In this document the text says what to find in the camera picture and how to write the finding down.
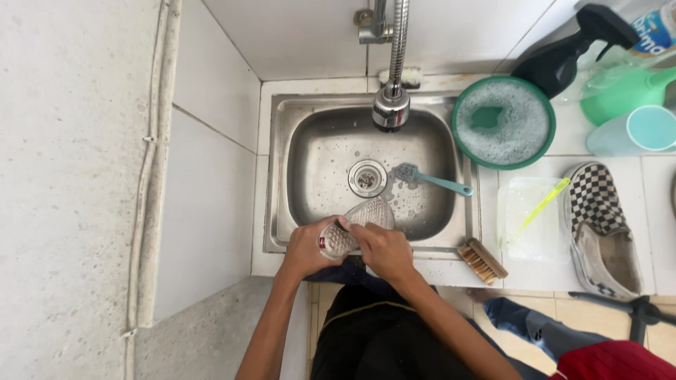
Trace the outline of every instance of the stainless steel sink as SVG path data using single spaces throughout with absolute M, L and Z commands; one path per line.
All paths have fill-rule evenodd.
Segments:
M 412 94 L 408 123 L 397 133 L 372 125 L 373 95 L 273 96 L 265 252 L 284 252 L 296 227 L 364 201 L 353 188 L 373 195 L 386 181 L 378 196 L 392 206 L 395 229 L 405 232 L 416 257 L 456 257 L 466 238 L 480 236 L 477 167 L 456 147 L 448 125 L 458 95 Z M 405 183 L 393 173 L 404 162 L 472 185 L 475 194 Z

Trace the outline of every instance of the soap foam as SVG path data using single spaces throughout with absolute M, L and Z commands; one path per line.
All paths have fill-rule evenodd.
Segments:
M 503 107 L 495 128 L 472 128 L 481 107 Z M 547 141 L 550 118 L 540 98 L 510 82 L 491 82 L 471 92 L 456 118 L 458 136 L 478 158 L 497 165 L 524 162 Z

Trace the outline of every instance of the checkered slip-on shoe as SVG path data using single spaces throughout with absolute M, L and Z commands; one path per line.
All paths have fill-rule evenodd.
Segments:
M 571 169 L 561 212 L 571 232 L 575 272 L 590 292 L 609 298 L 636 298 L 643 276 L 631 229 L 608 168 L 586 162 Z
M 394 228 L 394 212 L 392 207 L 381 198 L 364 201 L 350 211 L 345 217 L 352 223 L 365 226 L 373 223 L 384 229 Z M 359 248 L 359 243 L 338 222 L 330 224 L 319 234 L 319 252 L 326 258 L 338 260 Z

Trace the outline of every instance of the bottle label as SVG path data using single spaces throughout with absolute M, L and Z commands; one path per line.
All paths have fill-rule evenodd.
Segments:
M 641 42 L 631 48 L 631 52 L 642 57 L 659 55 L 676 45 L 669 29 L 662 22 L 659 11 L 649 12 L 631 23 Z

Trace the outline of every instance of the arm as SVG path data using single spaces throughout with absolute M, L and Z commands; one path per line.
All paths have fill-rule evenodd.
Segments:
M 413 267 L 406 236 L 375 224 L 341 224 L 360 244 L 362 259 L 416 310 L 437 339 L 482 379 L 520 379 L 518 372 L 457 310 L 427 285 Z
M 279 379 L 291 308 L 301 281 L 322 268 L 343 262 L 319 253 L 319 233 L 336 218 L 324 218 L 291 234 L 284 262 L 274 277 L 270 297 L 235 379 Z

